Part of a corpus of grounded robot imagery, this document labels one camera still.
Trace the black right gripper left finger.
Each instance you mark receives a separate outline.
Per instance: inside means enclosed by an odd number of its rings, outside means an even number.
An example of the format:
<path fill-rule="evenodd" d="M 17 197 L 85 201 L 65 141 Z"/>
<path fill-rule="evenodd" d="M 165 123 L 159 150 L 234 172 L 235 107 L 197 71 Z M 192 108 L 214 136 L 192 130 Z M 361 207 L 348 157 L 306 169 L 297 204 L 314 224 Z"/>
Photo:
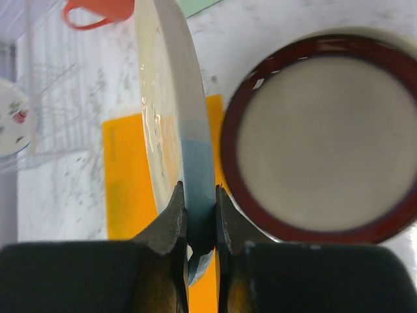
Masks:
<path fill-rule="evenodd" d="M 187 312 L 182 183 L 132 239 L 32 242 L 1 250 L 2 312 Z"/>

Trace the cream leaf pattern plate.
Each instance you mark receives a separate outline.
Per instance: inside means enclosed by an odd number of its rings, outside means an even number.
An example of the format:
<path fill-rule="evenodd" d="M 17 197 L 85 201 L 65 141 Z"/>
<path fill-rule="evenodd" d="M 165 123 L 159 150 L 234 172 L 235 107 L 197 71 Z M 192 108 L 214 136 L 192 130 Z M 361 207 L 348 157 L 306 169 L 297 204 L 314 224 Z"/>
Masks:
<path fill-rule="evenodd" d="M 136 1 L 141 108 L 158 212 L 182 183 L 192 248 L 188 281 L 209 267 L 216 203 L 214 156 L 201 72 L 188 24 L 176 1 Z"/>

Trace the brown rimmed plate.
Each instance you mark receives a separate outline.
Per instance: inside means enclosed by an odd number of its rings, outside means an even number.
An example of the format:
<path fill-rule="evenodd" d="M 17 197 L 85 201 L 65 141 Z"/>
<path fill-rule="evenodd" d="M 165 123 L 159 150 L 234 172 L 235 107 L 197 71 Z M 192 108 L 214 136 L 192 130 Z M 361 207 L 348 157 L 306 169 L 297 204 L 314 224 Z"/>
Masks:
<path fill-rule="evenodd" d="M 294 41 L 240 84 L 220 147 L 235 201 L 274 237 L 385 241 L 416 220 L 416 57 L 358 35 Z"/>

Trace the green cream branch plate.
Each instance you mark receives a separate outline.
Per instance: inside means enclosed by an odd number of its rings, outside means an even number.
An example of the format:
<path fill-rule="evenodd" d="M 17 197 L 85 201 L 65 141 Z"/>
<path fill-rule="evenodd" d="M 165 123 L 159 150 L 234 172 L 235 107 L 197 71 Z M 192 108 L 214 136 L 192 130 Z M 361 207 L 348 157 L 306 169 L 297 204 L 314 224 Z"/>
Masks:
<path fill-rule="evenodd" d="M 329 29 L 323 29 L 315 31 L 300 37 L 300 39 L 305 39 L 309 37 L 319 36 L 319 35 L 358 35 L 367 38 L 373 38 L 387 42 L 396 48 L 408 53 L 409 55 L 416 57 L 416 39 L 412 37 L 407 37 L 405 35 L 400 35 L 399 33 L 393 31 L 387 31 L 385 29 L 379 29 L 375 27 L 368 26 L 342 26 L 342 27 L 332 27 Z"/>

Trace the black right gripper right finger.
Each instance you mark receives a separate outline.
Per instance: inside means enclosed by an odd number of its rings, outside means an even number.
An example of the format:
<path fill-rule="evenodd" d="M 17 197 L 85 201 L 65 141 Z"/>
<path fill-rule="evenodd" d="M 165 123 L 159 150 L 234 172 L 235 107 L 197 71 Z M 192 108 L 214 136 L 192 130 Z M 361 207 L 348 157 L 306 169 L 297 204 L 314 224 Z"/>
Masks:
<path fill-rule="evenodd" d="M 277 243 L 216 187 L 220 312 L 415 312 L 400 259 L 373 245 Z"/>

